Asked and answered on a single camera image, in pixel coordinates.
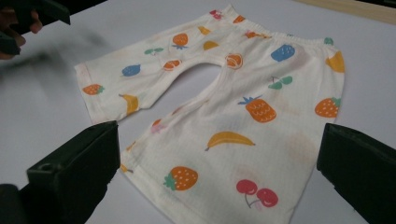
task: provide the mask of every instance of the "fabric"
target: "fabric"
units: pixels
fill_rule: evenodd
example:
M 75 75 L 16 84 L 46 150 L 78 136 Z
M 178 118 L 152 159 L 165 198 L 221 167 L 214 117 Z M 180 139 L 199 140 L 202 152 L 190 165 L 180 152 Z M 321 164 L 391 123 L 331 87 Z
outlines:
M 121 170 L 175 223 L 289 223 L 344 83 L 330 38 L 274 33 L 232 6 L 76 66 L 92 122 L 150 108 L 183 71 L 216 80 L 121 153 Z

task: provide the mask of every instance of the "white table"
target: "white table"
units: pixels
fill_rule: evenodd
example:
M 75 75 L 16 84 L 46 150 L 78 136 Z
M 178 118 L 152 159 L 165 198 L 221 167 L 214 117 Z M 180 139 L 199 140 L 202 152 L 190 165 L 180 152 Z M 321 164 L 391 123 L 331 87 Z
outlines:
M 26 34 L 21 56 L 0 62 L 0 183 L 20 189 L 25 171 L 91 126 L 74 66 L 126 47 L 164 29 L 233 4 L 268 30 L 304 38 L 330 36 L 343 51 L 346 83 L 337 124 L 396 147 L 396 26 L 291 0 L 109 0 L 71 17 L 72 26 L 50 24 Z M 212 82 L 215 65 L 185 72 L 149 110 L 119 122 L 120 150 L 152 122 Z M 172 223 L 119 172 L 87 223 Z M 332 184 L 314 170 L 291 224 L 362 224 Z

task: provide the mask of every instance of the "blue fruit print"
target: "blue fruit print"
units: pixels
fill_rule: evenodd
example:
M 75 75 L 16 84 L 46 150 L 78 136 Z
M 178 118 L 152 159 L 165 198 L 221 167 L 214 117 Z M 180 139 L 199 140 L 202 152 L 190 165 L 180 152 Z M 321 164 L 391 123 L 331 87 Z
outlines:
M 271 57 L 277 61 L 282 62 L 283 60 L 287 60 L 291 56 L 294 55 L 295 49 L 290 45 L 283 45 L 279 49 L 276 49 L 272 54 Z
M 122 69 L 122 74 L 125 77 L 131 77 L 137 75 L 139 74 L 139 72 L 140 72 L 140 64 L 130 65 Z

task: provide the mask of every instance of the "fruit print pants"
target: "fruit print pants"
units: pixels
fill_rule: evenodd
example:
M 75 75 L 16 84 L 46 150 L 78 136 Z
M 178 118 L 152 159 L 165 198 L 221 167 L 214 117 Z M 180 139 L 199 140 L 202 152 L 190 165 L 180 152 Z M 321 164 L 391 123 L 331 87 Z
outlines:
M 341 51 L 330 38 L 270 32 L 228 6 L 76 69 L 99 123 L 150 108 L 199 63 L 221 66 L 216 80 L 153 121 L 120 169 L 175 223 L 289 223 L 338 113 Z

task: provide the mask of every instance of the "banana print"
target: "banana print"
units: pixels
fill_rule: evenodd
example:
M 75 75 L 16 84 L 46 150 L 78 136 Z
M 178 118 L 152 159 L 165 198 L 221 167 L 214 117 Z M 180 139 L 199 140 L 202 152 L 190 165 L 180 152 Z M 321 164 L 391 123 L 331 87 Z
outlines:
M 128 94 L 119 94 L 120 97 L 124 98 L 127 104 L 126 108 L 126 115 L 130 115 L 134 113 L 137 108 L 139 107 L 139 100 L 137 99 L 136 96 L 133 95 L 128 95 Z
M 220 132 L 212 135 L 209 142 L 207 143 L 207 148 L 205 149 L 205 151 L 208 151 L 210 148 L 224 143 L 236 143 L 247 146 L 256 145 L 242 134 L 233 132 Z

